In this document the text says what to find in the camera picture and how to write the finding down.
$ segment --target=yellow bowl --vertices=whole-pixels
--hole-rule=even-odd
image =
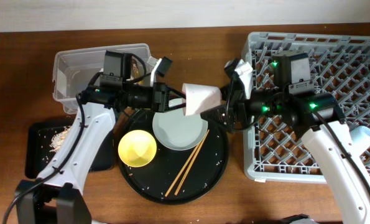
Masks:
[[[123,163],[131,167],[142,167],[153,160],[157,144],[147,131],[128,132],[118,144],[118,156]]]

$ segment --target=gray dish rack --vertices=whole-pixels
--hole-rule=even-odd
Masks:
[[[242,51],[254,68],[255,89],[274,88],[271,55],[298,50],[309,55],[315,92],[336,97],[350,129],[370,128],[370,37],[253,32]],[[244,172],[256,181],[325,183],[312,155],[280,116],[264,118],[259,128],[244,132]],[[370,148],[361,155],[370,174]]]

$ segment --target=clear plastic container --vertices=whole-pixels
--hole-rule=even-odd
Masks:
[[[53,98],[63,104],[68,114],[77,112],[75,95],[85,90],[92,76],[103,68],[104,54],[107,50],[136,54],[147,62],[150,50],[147,44],[128,44],[89,49],[67,50],[58,52],[53,65],[55,89]]]

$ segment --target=wooden chopstick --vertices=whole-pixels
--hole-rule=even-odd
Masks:
[[[195,162],[196,157],[197,157],[198,153],[200,152],[201,147],[203,147],[204,141],[207,138],[207,135],[208,135],[209,132],[210,132],[210,130],[207,131],[203,140],[201,141],[201,143],[199,143],[197,151],[196,151],[195,155],[193,156],[192,161],[190,162],[190,165],[187,167],[187,170],[186,170],[185,174],[183,175],[182,180],[180,181],[177,190],[175,191],[175,195],[178,195],[178,192],[179,192],[180,188],[182,187],[182,184],[185,181],[187,174],[189,173],[190,169],[192,168],[192,165]]]
[[[180,175],[182,174],[182,172],[185,170],[187,164],[190,162],[190,159],[193,157],[193,155],[196,153],[198,147],[199,147],[200,143],[197,144],[197,146],[194,148],[193,152],[190,154],[189,158],[187,159],[185,165],[183,165],[182,169],[179,171],[177,177],[175,178],[175,180],[173,180],[170,188],[168,189],[167,193],[165,193],[165,196],[168,196],[168,194],[171,192],[173,186],[175,185],[175,183],[178,181]]]

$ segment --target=wooden table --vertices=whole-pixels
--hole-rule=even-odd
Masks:
[[[89,30],[0,34],[0,222],[25,179],[27,131],[31,124],[66,116],[52,98],[53,59],[61,50],[147,43],[154,57],[173,65],[164,81],[223,86],[223,66],[240,57],[254,31],[370,35],[370,24],[252,26],[197,29]],[[118,167],[88,176],[84,198],[94,219],[110,223],[256,223],[309,214],[317,221],[341,216],[327,185],[249,180],[243,171],[243,137],[229,137],[228,166],[207,195],[177,206],[150,202],[135,193]],[[16,209],[10,223],[16,223]]]

